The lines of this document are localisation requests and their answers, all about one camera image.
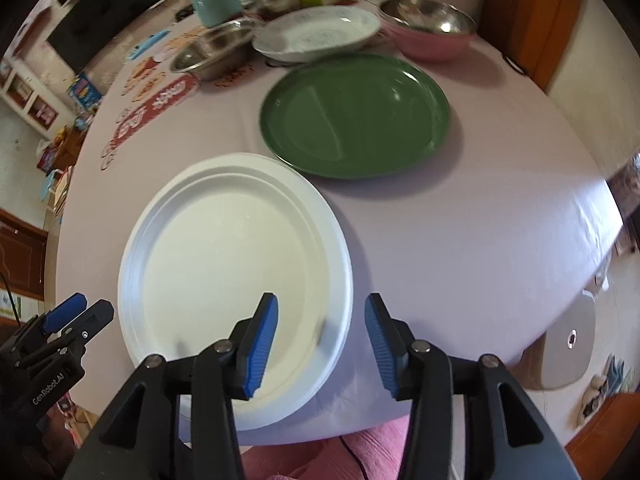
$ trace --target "red printed label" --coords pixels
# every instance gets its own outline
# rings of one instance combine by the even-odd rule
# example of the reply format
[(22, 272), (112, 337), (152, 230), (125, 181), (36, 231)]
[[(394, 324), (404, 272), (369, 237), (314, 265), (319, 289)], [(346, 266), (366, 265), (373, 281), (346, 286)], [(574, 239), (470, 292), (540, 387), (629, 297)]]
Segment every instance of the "red printed label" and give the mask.
[(194, 76), (185, 74), (159, 90), (135, 110), (123, 114), (116, 123), (113, 138), (102, 150), (100, 168), (106, 170), (109, 167), (115, 158), (116, 150), (125, 140), (162, 112), (192, 95), (198, 86), (199, 82)]

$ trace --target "bowl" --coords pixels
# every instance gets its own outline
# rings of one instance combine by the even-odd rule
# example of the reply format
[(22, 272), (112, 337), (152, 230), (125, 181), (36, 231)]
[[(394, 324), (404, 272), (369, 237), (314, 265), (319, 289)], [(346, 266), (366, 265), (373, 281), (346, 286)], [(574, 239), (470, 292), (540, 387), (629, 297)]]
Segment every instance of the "bowl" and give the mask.
[(178, 52), (169, 70), (188, 72), (201, 81), (218, 79), (249, 59), (258, 26), (253, 18), (239, 18), (212, 28)]
[(264, 20), (273, 20), (301, 8), (302, 0), (254, 0), (247, 7), (247, 11)]
[(402, 53), (420, 61), (455, 59), (476, 36), (476, 22), (468, 14), (433, 0), (387, 0), (378, 14)]

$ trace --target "pink fabric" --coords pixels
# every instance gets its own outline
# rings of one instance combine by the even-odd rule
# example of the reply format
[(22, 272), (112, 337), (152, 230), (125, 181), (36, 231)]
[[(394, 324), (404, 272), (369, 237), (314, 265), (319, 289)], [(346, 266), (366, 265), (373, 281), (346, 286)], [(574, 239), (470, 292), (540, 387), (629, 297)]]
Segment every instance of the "pink fabric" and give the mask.
[[(396, 480), (409, 417), (343, 437), (369, 480)], [(362, 480), (358, 463), (339, 438), (252, 447), (242, 455), (246, 480)]]
[(469, 48), (475, 34), (430, 34), (382, 21), (382, 28), (402, 53), (420, 61), (450, 61)]

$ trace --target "mug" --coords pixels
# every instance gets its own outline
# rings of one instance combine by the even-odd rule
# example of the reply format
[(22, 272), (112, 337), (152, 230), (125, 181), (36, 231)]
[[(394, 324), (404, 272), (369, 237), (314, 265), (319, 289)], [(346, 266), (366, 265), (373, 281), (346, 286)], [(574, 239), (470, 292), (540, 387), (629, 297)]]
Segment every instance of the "mug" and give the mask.
[(207, 28), (217, 27), (242, 13), (240, 0), (191, 0), (191, 3)]

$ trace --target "white cabinet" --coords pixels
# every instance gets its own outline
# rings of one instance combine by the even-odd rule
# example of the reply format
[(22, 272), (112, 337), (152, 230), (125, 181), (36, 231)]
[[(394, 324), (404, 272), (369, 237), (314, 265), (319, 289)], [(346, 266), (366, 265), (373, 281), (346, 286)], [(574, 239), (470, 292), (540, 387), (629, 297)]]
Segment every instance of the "white cabinet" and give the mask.
[(63, 126), (74, 124), (75, 114), (20, 59), (2, 60), (0, 96), (47, 139), (53, 139)]

